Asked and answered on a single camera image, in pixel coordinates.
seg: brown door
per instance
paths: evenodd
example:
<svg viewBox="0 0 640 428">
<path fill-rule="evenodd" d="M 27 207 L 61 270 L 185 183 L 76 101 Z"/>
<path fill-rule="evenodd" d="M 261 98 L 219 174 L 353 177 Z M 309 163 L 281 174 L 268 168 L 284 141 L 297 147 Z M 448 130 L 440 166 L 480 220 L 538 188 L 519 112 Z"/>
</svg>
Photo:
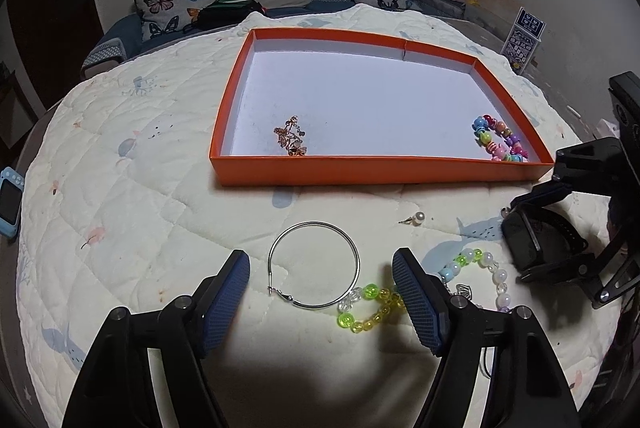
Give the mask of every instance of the brown door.
<svg viewBox="0 0 640 428">
<path fill-rule="evenodd" d="M 42 104 L 50 108 L 80 81 L 102 37 L 94 0 L 7 0 L 15 43 Z"/>
</svg>

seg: jewelry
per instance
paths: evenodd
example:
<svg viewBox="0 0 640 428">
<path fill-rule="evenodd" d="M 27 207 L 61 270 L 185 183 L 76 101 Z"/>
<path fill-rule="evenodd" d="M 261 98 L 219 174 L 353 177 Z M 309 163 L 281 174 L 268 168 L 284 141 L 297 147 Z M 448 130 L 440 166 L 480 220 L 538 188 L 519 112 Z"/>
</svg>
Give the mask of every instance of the jewelry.
<svg viewBox="0 0 640 428">
<path fill-rule="evenodd" d="M 488 114 L 485 114 L 484 116 L 478 116 L 471 125 L 471 128 L 474 129 L 474 133 L 478 137 L 480 144 L 492 155 L 492 161 L 526 163 L 529 160 L 529 153 L 523 150 L 520 138 L 515 135 L 503 121 L 496 121 Z M 491 134 L 489 134 L 488 129 L 493 130 L 499 137 L 503 138 L 506 146 L 502 143 L 494 143 L 494 141 L 491 140 Z"/>
<path fill-rule="evenodd" d="M 293 296 L 284 294 L 279 289 L 276 289 L 275 287 L 271 286 L 271 257 L 273 257 L 273 252 L 275 251 L 276 246 L 280 243 L 280 241 L 285 236 L 291 233 L 291 231 L 298 230 L 299 228 L 306 228 L 307 226 L 318 226 L 320 228 L 327 228 L 329 230 L 335 231 L 335 233 L 338 233 L 349 244 L 351 251 L 353 251 L 353 257 L 356 261 L 356 270 L 353 273 L 353 281 L 351 282 L 349 288 L 340 296 L 338 296 L 335 300 L 331 300 L 330 302 L 322 303 L 319 305 L 304 304 L 302 302 L 299 302 L 298 300 L 295 300 Z M 358 280 L 358 275 L 360 274 L 360 256 L 358 255 L 358 248 L 356 248 L 356 245 L 349 238 L 349 236 L 343 230 L 334 226 L 333 224 L 329 224 L 328 222 L 316 222 L 314 220 L 309 222 L 300 222 L 299 224 L 295 224 L 290 228 L 287 228 L 286 230 L 284 230 L 282 233 L 278 235 L 278 238 L 274 240 L 273 244 L 271 245 L 271 249 L 269 250 L 269 258 L 267 259 L 267 273 L 269 275 L 269 286 L 268 286 L 269 295 L 271 295 L 271 291 L 276 291 L 276 293 L 279 294 L 279 296 L 283 300 L 291 302 L 296 307 L 302 307 L 303 309 L 324 309 L 326 307 L 330 307 L 338 303 L 340 300 L 342 300 L 345 296 L 347 296 L 353 290 L 353 287 L 356 285 L 356 281 Z"/>
<path fill-rule="evenodd" d="M 414 225 L 420 226 L 420 224 L 424 222 L 424 217 L 425 215 L 423 212 L 415 212 L 415 215 L 412 215 L 405 220 L 401 220 L 400 222 L 398 222 L 398 224 L 409 224 L 410 222 L 412 222 Z"/>
<path fill-rule="evenodd" d="M 302 138 L 305 132 L 300 130 L 298 116 L 291 116 L 285 122 L 284 128 L 276 127 L 273 131 L 278 134 L 278 144 L 284 148 L 290 156 L 302 156 L 306 154 L 306 146 L 302 146 Z"/>
<path fill-rule="evenodd" d="M 465 265 L 472 264 L 473 262 L 477 262 L 480 267 L 487 268 L 489 272 L 494 275 L 495 291 L 498 295 L 495 299 L 495 306 L 501 313 L 508 313 L 511 296 L 507 294 L 507 284 L 505 284 L 507 272 L 500 268 L 500 265 L 494 260 L 494 256 L 488 251 L 482 252 L 482 249 L 463 249 L 455 259 L 438 272 L 442 283 L 446 286 L 460 273 L 460 270 L 465 267 Z M 463 294 L 460 292 L 458 286 L 456 286 L 456 289 L 459 294 Z M 471 294 L 471 288 L 468 288 L 468 291 L 469 294 Z"/>
<path fill-rule="evenodd" d="M 364 321 L 358 321 L 349 310 L 351 310 L 354 303 L 359 302 L 362 298 L 365 300 L 377 299 L 381 305 L 378 312 Z M 398 291 L 386 288 L 380 289 L 380 287 L 374 283 L 370 283 L 365 286 L 364 289 L 362 287 L 355 287 L 348 296 L 345 296 L 340 303 L 338 303 L 338 325 L 343 329 L 351 329 L 351 332 L 354 334 L 359 334 L 362 331 L 370 331 L 391 312 L 393 307 L 400 309 L 402 312 L 406 310 Z"/>
</svg>

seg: orange box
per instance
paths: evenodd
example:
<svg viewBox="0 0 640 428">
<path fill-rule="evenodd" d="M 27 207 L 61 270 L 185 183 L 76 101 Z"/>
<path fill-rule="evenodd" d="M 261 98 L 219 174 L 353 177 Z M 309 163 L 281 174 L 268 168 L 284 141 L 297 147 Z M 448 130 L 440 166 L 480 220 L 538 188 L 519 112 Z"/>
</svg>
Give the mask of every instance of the orange box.
<svg viewBox="0 0 640 428">
<path fill-rule="evenodd" d="M 520 136 L 530 162 L 491 161 L 471 129 L 483 114 Z M 306 156 L 286 155 L 273 133 L 292 115 L 306 131 Z M 536 181 L 553 167 L 529 120 L 474 56 L 321 28 L 247 35 L 209 158 L 223 186 Z"/>
</svg>

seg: blue gripper pad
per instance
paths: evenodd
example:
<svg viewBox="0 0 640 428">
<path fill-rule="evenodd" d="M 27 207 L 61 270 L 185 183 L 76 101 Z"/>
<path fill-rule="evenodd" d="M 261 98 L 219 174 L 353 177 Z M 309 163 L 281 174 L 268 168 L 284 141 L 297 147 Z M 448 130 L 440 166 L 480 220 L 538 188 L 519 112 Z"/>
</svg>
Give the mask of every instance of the blue gripper pad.
<svg viewBox="0 0 640 428">
<path fill-rule="evenodd" d="M 201 356 L 222 343 L 249 281 L 249 257 L 236 249 L 200 300 L 196 314 L 202 320 Z"/>
<path fill-rule="evenodd" d="M 392 271 L 418 339 L 434 355 L 440 356 L 450 330 L 447 306 L 436 288 L 442 284 L 422 270 L 408 248 L 395 252 Z"/>
</svg>

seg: sofa armrest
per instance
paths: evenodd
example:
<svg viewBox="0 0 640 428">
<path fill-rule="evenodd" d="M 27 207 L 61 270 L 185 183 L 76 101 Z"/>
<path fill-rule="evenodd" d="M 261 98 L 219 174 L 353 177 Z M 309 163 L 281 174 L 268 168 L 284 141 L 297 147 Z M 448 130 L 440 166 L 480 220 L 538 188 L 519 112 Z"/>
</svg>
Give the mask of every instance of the sofa armrest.
<svg viewBox="0 0 640 428">
<path fill-rule="evenodd" d="M 80 79 L 86 80 L 100 72 L 113 69 L 123 61 L 140 53 L 142 22 L 137 14 L 118 20 L 104 34 L 82 62 Z"/>
</svg>

